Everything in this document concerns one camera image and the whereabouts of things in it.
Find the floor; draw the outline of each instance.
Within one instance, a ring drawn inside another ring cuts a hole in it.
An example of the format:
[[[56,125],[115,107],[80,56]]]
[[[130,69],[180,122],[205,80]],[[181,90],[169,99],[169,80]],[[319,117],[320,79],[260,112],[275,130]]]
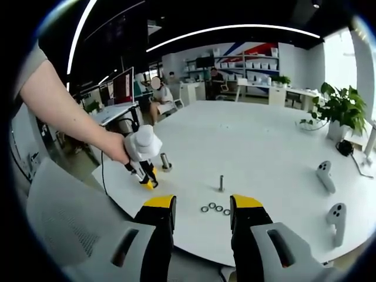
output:
[[[260,103],[260,104],[267,104],[268,100],[266,98],[256,98],[247,96],[245,98],[240,98],[240,102],[247,102],[247,103]],[[301,106],[300,103],[295,103],[294,108],[299,109]],[[291,108],[291,101],[286,102],[286,107]],[[84,151],[80,151],[77,154],[73,152],[67,153],[64,150],[61,151],[58,149],[58,146],[52,146],[49,149],[49,153],[51,158],[63,169],[69,172],[71,175],[75,176],[77,179],[81,180],[88,186],[102,191],[101,185],[94,179],[91,175],[91,172],[97,167],[97,165],[89,158],[89,156]],[[334,266],[339,268],[340,270],[346,271],[348,270],[356,261],[357,257],[362,253],[364,250],[365,244],[359,246],[352,252],[337,258],[334,260]],[[230,277],[231,282],[236,281],[236,274],[233,273]]]

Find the hand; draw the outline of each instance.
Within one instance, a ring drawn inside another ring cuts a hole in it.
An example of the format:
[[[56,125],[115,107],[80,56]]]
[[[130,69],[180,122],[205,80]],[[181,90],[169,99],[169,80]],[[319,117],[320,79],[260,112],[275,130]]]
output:
[[[124,136],[106,131],[105,136],[103,136],[103,145],[99,148],[106,154],[110,159],[120,162],[124,165],[129,163],[129,157],[125,152],[124,148]]]

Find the white controller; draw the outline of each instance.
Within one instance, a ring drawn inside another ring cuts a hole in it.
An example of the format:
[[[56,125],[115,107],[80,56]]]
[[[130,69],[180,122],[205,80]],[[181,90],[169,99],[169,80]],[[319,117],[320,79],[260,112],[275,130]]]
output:
[[[124,147],[132,161],[142,162],[159,154],[162,141],[155,135],[153,126],[141,125],[137,132],[124,138]]]
[[[334,247],[339,247],[343,243],[346,227],[346,205],[344,203],[335,204],[326,216],[328,224],[335,225]]]
[[[335,186],[334,186],[333,181],[331,180],[330,169],[331,169],[331,162],[326,160],[318,166],[318,168],[316,170],[316,175],[321,180],[321,182],[325,186],[325,188],[330,193],[334,194],[335,193]]]

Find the ceiling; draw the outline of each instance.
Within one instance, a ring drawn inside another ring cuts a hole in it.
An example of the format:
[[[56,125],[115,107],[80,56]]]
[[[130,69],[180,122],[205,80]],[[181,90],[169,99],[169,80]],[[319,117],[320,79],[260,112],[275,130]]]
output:
[[[40,43],[63,81],[80,85],[92,80],[96,84],[114,69],[122,68],[120,56],[125,67],[133,65],[138,72],[147,69],[148,62],[167,53],[214,43],[285,42],[310,49],[322,39],[277,29],[235,28],[201,33],[145,52],[168,39],[216,26],[280,25],[325,37],[348,25],[350,14],[343,4],[338,5],[343,1],[321,2],[321,7],[316,9],[311,0],[98,0],[83,26],[68,78],[66,66],[71,42],[88,0],[78,1],[71,7],[50,27]],[[147,20],[154,20],[162,28],[148,36]]]

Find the white round table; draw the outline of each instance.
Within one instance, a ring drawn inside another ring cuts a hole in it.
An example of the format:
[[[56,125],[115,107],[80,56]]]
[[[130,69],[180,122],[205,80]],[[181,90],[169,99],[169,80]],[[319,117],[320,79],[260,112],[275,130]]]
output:
[[[262,202],[273,222],[283,222],[311,246],[321,263],[333,260],[366,241],[376,227],[376,179],[360,176],[354,161],[340,155],[325,138],[327,127],[304,132],[296,125],[307,113],[250,103],[197,101],[155,126],[173,165],[159,169],[159,186],[144,189],[119,163],[104,162],[111,198],[134,217],[151,197],[177,196],[174,245],[204,259],[235,266],[230,216],[209,210],[210,202],[230,208],[230,195]],[[315,175],[332,162],[337,187],[329,194]],[[102,184],[101,167],[93,175]],[[224,176],[224,192],[219,178]],[[347,205],[347,228],[341,247],[333,247],[334,227],[325,222],[332,205]]]

